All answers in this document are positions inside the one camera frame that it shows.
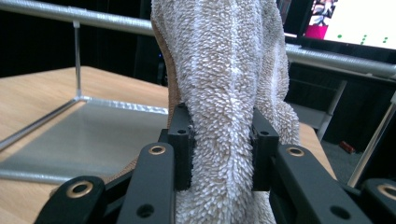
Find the monitor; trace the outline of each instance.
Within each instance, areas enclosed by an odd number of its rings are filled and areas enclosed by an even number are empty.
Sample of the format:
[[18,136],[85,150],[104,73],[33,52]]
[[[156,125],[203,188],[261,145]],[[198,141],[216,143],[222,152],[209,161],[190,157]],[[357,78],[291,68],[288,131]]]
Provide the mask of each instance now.
[[314,0],[303,36],[396,49],[396,1]]

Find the metal rail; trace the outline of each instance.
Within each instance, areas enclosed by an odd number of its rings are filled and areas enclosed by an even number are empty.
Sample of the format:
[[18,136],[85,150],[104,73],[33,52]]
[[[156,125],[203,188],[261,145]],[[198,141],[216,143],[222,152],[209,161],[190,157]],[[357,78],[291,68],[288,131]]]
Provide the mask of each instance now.
[[[78,7],[63,7],[29,0],[0,0],[0,9],[58,21],[78,21],[85,25],[138,35],[154,35],[150,21],[90,11]],[[287,45],[286,52],[289,60],[293,63],[342,71],[351,75],[373,76],[384,79],[394,78],[396,80],[395,64],[380,63],[324,51],[301,49],[293,45]]]

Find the metal pole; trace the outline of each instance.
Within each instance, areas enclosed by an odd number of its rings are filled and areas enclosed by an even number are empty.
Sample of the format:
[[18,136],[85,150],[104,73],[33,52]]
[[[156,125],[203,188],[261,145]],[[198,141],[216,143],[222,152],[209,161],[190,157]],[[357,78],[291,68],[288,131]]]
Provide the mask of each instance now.
[[395,115],[395,113],[396,113],[396,92],[393,94],[393,97],[390,100],[390,106],[387,113],[385,114],[384,118],[382,118],[382,121],[379,124],[378,128],[376,129],[369,144],[367,145],[367,148],[364,150],[364,153],[361,156],[361,159],[359,160],[359,163],[356,166],[355,171],[353,172],[352,176],[349,178],[349,181],[347,182],[347,184],[350,187],[355,188],[356,185],[358,184],[358,181],[361,178],[361,175],[364,171],[364,168],[367,165],[367,162],[370,160],[371,156],[375,152],[378,143],[381,141],[382,136],[385,130],[388,128],[390,120]]
[[[79,21],[85,25],[154,36],[150,21],[78,7],[62,7],[28,0],[0,0],[0,9],[58,21]],[[355,76],[380,77],[391,82],[396,81],[395,64],[380,63],[324,51],[301,49],[295,45],[287,45],[286,53],[292,63],[347,72]]]
[[75,28],[75,52],[76,52],[76,81],[77,97],[81,97],[81,62],[79,60],[79,21],[73,21]]

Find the table surface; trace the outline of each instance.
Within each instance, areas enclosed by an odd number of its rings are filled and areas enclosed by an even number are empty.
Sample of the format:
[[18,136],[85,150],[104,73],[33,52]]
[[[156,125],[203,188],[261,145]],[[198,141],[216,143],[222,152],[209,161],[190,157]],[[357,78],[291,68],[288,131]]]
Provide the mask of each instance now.
[[[17,77],[0,78],[0,139],[16,131],[76,96],[76,69],[65,68]],[[92,67],[81,67],[82,94],[101,99],[141,105],[168,107],[168,89]],[[27,134],[0,151],[0,162],[67,117],[83,103]],[[329,174],[332,167],[316,137],[306,124],[300,126],[302,146],[309,149]],[[0,179],[0,223],[33,223],[56,185]]]

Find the metal grommet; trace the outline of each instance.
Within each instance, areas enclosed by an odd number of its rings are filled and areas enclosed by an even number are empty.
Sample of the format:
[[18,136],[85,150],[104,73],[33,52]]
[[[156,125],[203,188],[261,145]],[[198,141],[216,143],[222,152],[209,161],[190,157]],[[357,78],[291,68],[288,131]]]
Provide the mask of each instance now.
[[396,201],[396,187],[388,184],[378,185],[379,192]]
[[148,152],[152,155],[161,155],[165,152],[166,148],[162,146],[151,147]]
[[74,185],[70,186],[67,189],[66,195],[69,198],[80,198],[93,189],[93,183],[86,181],[86,180],[81,180],[75,183]]
[[286,149],[291,156],[302,157],[305,153],[297,147],[288,147]]

